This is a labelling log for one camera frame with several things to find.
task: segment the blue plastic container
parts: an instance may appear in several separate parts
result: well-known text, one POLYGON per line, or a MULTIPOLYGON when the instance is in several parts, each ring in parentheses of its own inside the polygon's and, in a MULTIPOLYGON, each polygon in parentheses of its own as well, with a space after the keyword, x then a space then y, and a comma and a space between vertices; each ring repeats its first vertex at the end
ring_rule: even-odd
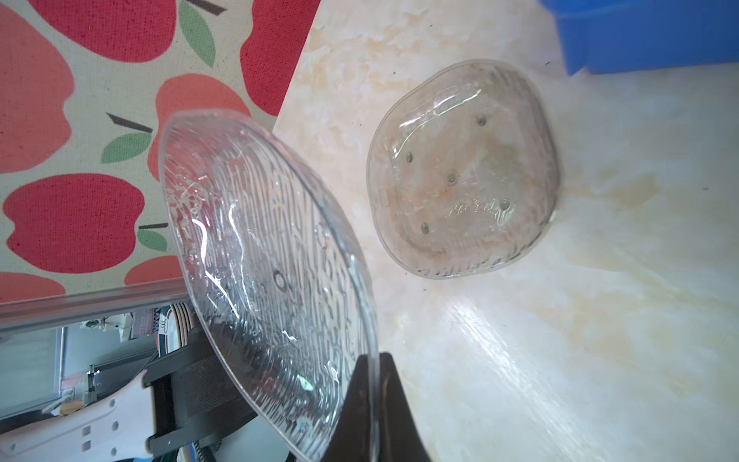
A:
POLYGON ((567 72, 739 61, 739 0, 541 0, 567 72))

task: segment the black cable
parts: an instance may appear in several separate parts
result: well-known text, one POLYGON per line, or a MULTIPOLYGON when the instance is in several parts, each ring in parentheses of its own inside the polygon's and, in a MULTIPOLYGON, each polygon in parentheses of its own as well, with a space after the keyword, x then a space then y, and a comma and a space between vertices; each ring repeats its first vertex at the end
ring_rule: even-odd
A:
POLYGON ((195 449, 195 458, 198 462, 216 462, 216 456, 209 446, 200 447, 199 441, 193 441, 192 447, 195 449))

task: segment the glass bowl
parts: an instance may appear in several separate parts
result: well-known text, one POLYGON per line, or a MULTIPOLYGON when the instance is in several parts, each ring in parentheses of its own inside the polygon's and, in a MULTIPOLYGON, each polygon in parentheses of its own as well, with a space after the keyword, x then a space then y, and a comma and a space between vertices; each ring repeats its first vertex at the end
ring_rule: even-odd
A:
POLYGON ((499 61, 442 70, 385 115, 367 188, 385 249, 414 274, 465 276, 519 259, 559 195, 556 148, 535 89, 499 61))
POLYGON ((336 429, 367 355, 378 451, 379 355, 371 281, 338 203, 270 132, 238 112, 180 112, 160 172, 202 326, 249 404, 301 459, 336 429))

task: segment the brown stem print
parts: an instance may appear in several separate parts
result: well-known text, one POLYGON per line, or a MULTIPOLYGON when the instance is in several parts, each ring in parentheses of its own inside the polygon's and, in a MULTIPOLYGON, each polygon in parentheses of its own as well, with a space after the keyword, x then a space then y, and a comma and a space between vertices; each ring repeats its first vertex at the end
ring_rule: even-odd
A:
POLYGON ((156 223, 154 225, 141 225, 139 226, 139 229, 166 228, 167 226, 169 226, 169 223, 156 223))
POLYGON ((216 16, 226 11, 224 7, 219 7, 218 5, 212 4, 207 0, 187 0, 187 2, 200 8, 201 10, 205 10, 208 13, 216 16))
POLYGON ((108 117, 110 117, 110 120, 116 125, 125 126, 126 128, 138 130, 139 132, 146 132, 151 133, 154 130, 150 129, 146 125, 141 125, 140 123, 131 122, 130 120, 124 119, 122 117, 118 117, 117 115, 113 115, 110 112, 106 112, 108 117))

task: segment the clear glass plate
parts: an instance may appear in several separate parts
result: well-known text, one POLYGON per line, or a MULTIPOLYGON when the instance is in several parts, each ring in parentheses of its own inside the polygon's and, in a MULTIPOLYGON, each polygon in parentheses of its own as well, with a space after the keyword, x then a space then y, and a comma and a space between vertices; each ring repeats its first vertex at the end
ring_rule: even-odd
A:
POLYGON ((556 149, 535 89, 499 61, 442 70, 382 120, 367 188, 385 249, 414 274, 465 276, 520 258, 559 195, 556 149))
POLYGON ((375 460, 371 282, 323 182, 271 133, 225 110, 170 119, 160 172, 197 315, 244 397, 296 455, 318 461, 366 354, 375 460))

